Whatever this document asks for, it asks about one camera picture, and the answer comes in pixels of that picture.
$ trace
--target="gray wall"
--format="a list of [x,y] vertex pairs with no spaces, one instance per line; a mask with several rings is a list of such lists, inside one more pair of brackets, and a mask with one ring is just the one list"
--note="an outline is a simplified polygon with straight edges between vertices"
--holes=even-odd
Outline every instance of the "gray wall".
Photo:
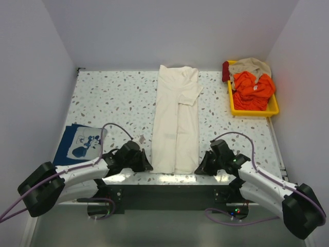
[[265,59],[298,0],[43,0],[73,61],[87,69],[218,70]]
[[[329,213],[329,2],[300,0],[267,62],[277,85],[273,118],[289,178],[310,185]],[[329,224],[314,231],[328,246]]]
[[[27,175],[51,159],[74,84],[75,66],[41,0],[1,1],[1,213]],[[0,246],[19,245],[27,216],[0,224]]]

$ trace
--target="terrazzo tabletop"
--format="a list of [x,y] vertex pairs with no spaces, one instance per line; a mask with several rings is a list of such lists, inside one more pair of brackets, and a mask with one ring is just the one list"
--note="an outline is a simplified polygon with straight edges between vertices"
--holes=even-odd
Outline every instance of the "terrazzo tabletop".
[[[107,122],[123,126],[133,137],[144,135],[143,147],[151,160],[151,140],[157,91],[155,71],[80,71],[72,96],[66,125],[73,123],[102,127]],[[199,97],[199,160],[210,150],[210,140],[228,131],[250,136],[255,144],[255,161],[268,172],[281,177],[279,160],[265,117],[234,117],[230,112],[227,84],[221,72],[199,72],[204,89]],[[119,128],[108,127],[104,152],[120,148],[129,140]],[[251,144],[240,135],[222,137],[235,153],[251,157]],[[134,173],[123,169],[105,178],[107,184],[130,185],[227,185],[235,177],[219,171],[217,176]]]

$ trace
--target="yellow basket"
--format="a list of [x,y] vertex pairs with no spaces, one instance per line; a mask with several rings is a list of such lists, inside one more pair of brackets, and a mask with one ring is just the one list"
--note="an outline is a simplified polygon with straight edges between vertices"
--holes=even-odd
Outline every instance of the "yellow basket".
[[[228,63],[231,65],[236,61],[229,60]],[[275,95],[273,94],[267,104],[266,111],[243,111],[243,110],[236,110],[234,108],[233,102],[233,94],[232,94],[232,86],[231,81],[227,81],[228,84],[228,93],[230,94],[230,102],[231,102],[231,113],[233,116],[256,116],[256,117],[271,117],[279,113],[279,107],[276,100]]]

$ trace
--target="white fabric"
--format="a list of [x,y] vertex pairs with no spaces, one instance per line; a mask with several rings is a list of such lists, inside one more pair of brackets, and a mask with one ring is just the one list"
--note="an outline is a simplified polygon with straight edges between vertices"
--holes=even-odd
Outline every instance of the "white fabric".
[[160,66],[152,136],[153,173],[190,174],[198,167],[197,98],[203,87],[197,80],[196,68]]

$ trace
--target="clothes pile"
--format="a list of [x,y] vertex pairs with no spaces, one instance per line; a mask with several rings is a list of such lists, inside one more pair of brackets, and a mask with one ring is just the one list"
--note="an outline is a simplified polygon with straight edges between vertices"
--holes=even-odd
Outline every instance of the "clothes pile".
[[236,110],[266,111],[267,103],[276,87],[271,69],[256,58],[246,58],[229,65],[223,63],[222,81],[232,82]]

